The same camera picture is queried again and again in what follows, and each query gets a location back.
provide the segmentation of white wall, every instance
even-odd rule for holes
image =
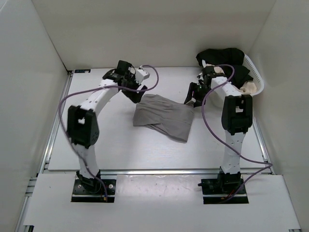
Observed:
[[[309,1],[277,0],[250,57],[265,80],[255,114],[303,231],[309,231]]]
[[[66,76],[32,2],[8,0],[0,9],[1,232],[14,230]]]
[[[197,66],[206,48],[249,52],[275,0],[33,0],[69,70]]]

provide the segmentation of black cloth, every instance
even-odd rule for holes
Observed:
[[[237,88],[241,88],[245,82],[253,80],[253,78],[248,75],[250,70],[242,65],[244,57],[245,54],[243,53],[243,51],[237,48],[207,49],[198,53],[197,61],[201,67],[203,67],[202,60],[206,61],[207,64],[232,65],[235,69],[235,75],[234,77],[232,77],[231,82]],[[231,68],[222,67],[222,69],[227,77],[232,74]]]

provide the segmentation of white panel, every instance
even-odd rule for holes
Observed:
[[[155,73],[143,84],[148,87],[156,81]],[[69,93],[95,88],[100,84],[107,69],[92,69],[91,73],[75,73]],[[184,102],[192,81],[197,80],[200,68],[158,68],[160,80],[158,86],[149,91],[175,102]],[[89,94],[74,96],[67,100],[63,114],[67,120],[67,110],[71,105],[79,105]],[[206,118],[215,132],[225,140],[221,124],[222,110],[207,101]],[[135,104],[124,94],[118,93],[104,107],[98,116],[100,129],[96,155],[100,169],[218,169],[222,164],[224,146],[207,130],[201,115],[201,109],[195,109],[187,143],[176,142],[167,136],[145,127],[133,127]],[[244,156],[263,161],[253,128],[247,133],[242,153]],[[242,168],[263,167],[261,164],[242,160]],[[79,162],[68,145],[61,129],[58,130],[49,170],[79,170]]]
[[[274,169],[309,231],[309,1],[277,0],[250,57],[265,80],[255,114]]]
[[[33,0],[69,70],[196,66],[206,48],[248,52],[275,0]]]
[[[35,176],[66,70],[29,0],[0,10],[0,231],[13,231]]]
[[[249,204],[242,205],[203,205],[198,176],[118,178],[115,203],[71,203],[73,174],[40,175],[25,225],[34,225],[34,232],[299,229],[283,177],[279,175],[257,176],[249,181],[246,185]]]

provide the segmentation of folded gray cloth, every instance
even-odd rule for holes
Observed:
[[[192,102],[184,105],[159,95],[146,94],[136,104],[133,126],[146,126],[187,142],[193,117]]]

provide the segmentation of white plastic basket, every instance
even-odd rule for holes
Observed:
[[[253,64],[253,62],[251,61],[249,56],[247,56],[246,54],[245,54],[245,58],[244,58],[242,65],[250,70],[249,75],[253,78],[253,82],[255,83],[256,88],[257,88],[257,91],[255,93],[251,94],[251,96],[258,95],[264,89],[264,81],[263,81],[260,73],[256,69],[255,65]],[[213,92],[213,93],[210,94],[210,99],[211,99],[211,102],[215,106],[223,108],[224,102],[216,92]]]

